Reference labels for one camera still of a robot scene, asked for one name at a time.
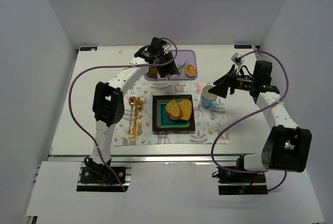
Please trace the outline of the silver metal tongs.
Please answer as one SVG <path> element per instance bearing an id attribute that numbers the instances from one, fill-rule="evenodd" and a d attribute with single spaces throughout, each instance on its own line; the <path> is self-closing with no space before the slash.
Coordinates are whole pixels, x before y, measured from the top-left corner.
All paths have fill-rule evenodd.
<path id="1" fill-rule="evenodd" d="M 176 75 L 180 75 L 187 68 L 188 65 L 189 65 L 188 59 L 186 59 L 184 63 L 178 63 L 176 65 L 177 71 L 178 71 L 178 73 L 176 73 Z M 173 74 L 167 75 L 166 76 L 167 80 L 171 80 L 172 76 L 173 76 Z"/>

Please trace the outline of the yellow herb bread slice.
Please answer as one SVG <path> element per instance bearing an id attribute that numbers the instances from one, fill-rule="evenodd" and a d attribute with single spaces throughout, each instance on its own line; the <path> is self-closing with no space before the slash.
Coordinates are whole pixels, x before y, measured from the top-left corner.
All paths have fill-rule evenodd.
<path id="1" fill-rule="evenodd" d="M 191 117 L 191 114 L 192 114 L 192 102 L 188 99 L 184 99 L 182 100 L 181 102 L 178 103 L 181 110 L 182 110 L 182 117 L 181 117 L 181 120 L 182 121 L 188 121 Z"/>

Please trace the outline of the crusty yellow bread slice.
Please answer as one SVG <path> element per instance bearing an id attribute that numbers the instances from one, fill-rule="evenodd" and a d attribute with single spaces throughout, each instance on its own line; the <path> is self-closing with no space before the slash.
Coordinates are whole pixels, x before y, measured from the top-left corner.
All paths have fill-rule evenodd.
<path id="1" fill-rule="evenodd" d="M 183 116 L 182 109 L 175 100 L 171 100 L 166 104 L 165 113 L 171 120 L 179 120 Z"/>

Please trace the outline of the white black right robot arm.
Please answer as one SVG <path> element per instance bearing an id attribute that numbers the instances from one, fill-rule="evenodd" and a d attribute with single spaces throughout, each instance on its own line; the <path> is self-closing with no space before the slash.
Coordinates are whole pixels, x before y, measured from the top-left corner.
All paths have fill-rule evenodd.
<path id="1" fill-rule="evenodd" d="M 301 173 L 308 160 L 312 134 L 308 129 L 300 128 L 286 111 L 278 88 L 271 85 L 272 69 L 271 62 L 257 61 L 252 75 L 238 75 L 232 66 L 227 74 L 213 83 L 209 93 L 226 98 L 237 89 L 247 91 L 267 121 L 270 134 L 262 151 L 239 158 L 242 170 Z"/>

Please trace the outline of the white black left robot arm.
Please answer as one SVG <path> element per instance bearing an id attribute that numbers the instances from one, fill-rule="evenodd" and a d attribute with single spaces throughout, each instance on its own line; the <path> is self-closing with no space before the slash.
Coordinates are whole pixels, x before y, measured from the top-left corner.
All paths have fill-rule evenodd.
<path id="1" fill-rule="evenodd" d="M 106 83 L 95 87 L 93 112 L 96 120 L 94 148 L 84 161 L 86 167 L 99 177 L 109 175 L 110 148 L 115 126 L 124 115 L 124 96 L 150 68 L 157 68 L 162 77 L 177 74 L 175 56 L 166 51 L 168 38 L 154 37 L 150 45 L 140 48 L 127 66 Z"/>

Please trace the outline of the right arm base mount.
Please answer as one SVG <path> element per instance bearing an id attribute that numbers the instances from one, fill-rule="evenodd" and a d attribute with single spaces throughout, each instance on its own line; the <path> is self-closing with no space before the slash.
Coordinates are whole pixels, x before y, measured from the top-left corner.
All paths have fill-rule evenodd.
<path id="1" fill-rule="evenodd" d="M 217 179 L 219 195 L 268 194 L 263 174 L 240 174 L 217 168 L 212 177 Z"/>

